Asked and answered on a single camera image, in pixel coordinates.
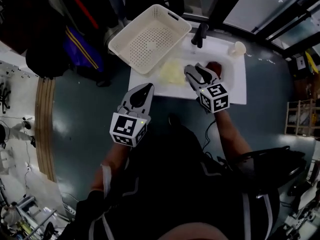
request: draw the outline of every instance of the paper cup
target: paper cup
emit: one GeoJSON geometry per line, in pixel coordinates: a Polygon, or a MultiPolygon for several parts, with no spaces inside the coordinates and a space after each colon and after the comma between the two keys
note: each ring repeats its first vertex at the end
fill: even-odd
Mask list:
{"type": "Polygon", "coordinates": [[[228,55],[233,58],[236,58],[245,54],[246,51],[246,46],[242,42],[235,42],[233,45],[229,47],[228,55]]]}

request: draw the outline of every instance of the human arm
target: human arm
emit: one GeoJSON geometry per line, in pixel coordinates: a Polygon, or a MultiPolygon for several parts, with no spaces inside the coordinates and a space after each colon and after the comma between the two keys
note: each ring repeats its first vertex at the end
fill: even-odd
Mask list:
{"type": "Polygon", "coordinates": [[[245,153],[251,152],[251,148],[239,131],[233,125],[226,110],[214,114],[218,127],[222,149],[228,162],[245,153]]]}
{"type": "MultiPolygon", "coordinates": [[[[127,161],[129,152],[129,146],[114,143],[101,164],[103,166],[109,166],[111,169],[111,175],[116,176],[119,173],[119,169],[127,161]]],[[[91,191],[104,191],[103,171],[101,166],[94,175],[91,191]]]]}

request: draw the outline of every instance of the yellow object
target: yellow object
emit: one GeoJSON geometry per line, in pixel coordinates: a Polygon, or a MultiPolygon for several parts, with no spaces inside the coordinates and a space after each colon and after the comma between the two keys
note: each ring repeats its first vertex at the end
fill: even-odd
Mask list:
{"type": "Polygon", "coordinates": [[[307,53],[307,52],[305,52],[305,55],[306,55],[306,58],[307,58],[307,60],[308,60],[308,62],[310,64],[312,70],[314,72],[316,72],[317,74],[319,74],[319,70],[317,69],[317,66],[316,66],[314,60],[312,59],[311,55],[309,53],[307,53]]]}
{"type": "Polygon", "coordinates": [[[186,79],[180,60],[168,60],[160,69],[159,80],[163,84],[184,85],[186,79]]]}

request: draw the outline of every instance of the gray floor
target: gray floor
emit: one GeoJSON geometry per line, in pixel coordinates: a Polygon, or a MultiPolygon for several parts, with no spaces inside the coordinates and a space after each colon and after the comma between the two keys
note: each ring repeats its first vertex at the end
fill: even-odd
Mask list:
{"type": "MultiPolygon", "coordinates": [[[[233,42],[239,40],[215,32],[211,36],[233,42]]],[[[242,41],[250,55],[245,56],[247,105],[231,105],[228,109],[235,126],[253,150],[289,145],[292,150],[304,152],[310,164],[315,141],[283,134],[287,102],[293,95],[286,61],[255,43],[242,41]]],[[[71,71],[56,79],[53,106],[55,171],[61,191],[78,199],[87,197],[95,170],[112,145],[109,135],[112,114],[128,90],[130,68],[117,59],[111,71],[114,71],[114,77],[110,87],[99,88],[95,82],[71,71]]],[[[154,97],[150,111],[151,131],[161,134],[168,130],[169,112],[178,114],[182,123],[203,143],[205,130],[214,120],[212,114],[206,114],[193,100],[154,97]]],[[[209,131],[209,137],[211,143],[207,151],[223,157],[215,125],[209,131]]],[[[68,196],[63,199],[75,205],[68,196]]]]}

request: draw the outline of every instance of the black chair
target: black chair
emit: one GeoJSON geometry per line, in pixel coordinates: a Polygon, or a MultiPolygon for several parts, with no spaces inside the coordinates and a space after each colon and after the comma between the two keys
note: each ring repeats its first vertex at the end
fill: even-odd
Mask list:
{"type": "Polygon", "coordinates": [[[3,87],[4,83],[0,83],[0,106],[2,104],[2,113],[5,114],[5,107],[9,110],[10,106],[7,105],[6,103],[6,99],[8,97],[8,95],[11,93],[10,90],[7,89],[7,87],[5,87],[2,91],[2,87],[3,87]]]}

